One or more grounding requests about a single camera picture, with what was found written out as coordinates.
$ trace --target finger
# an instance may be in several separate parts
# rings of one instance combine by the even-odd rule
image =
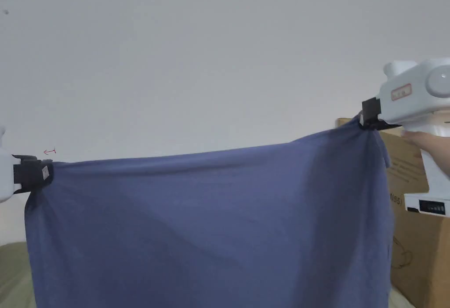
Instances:
[[[417,145],[421,149],[428,151],[433,145],[437,142],[437,137],[431,134],[427,134],[425,132],[412,132],[412,131],[404,131],[402,132],[402,137],[411,143]]]

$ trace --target blue cloth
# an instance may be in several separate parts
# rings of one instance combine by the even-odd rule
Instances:
[[[25,209],[37,307],[387,307],[388,164],[356,120],[280,145],[55,163]]]

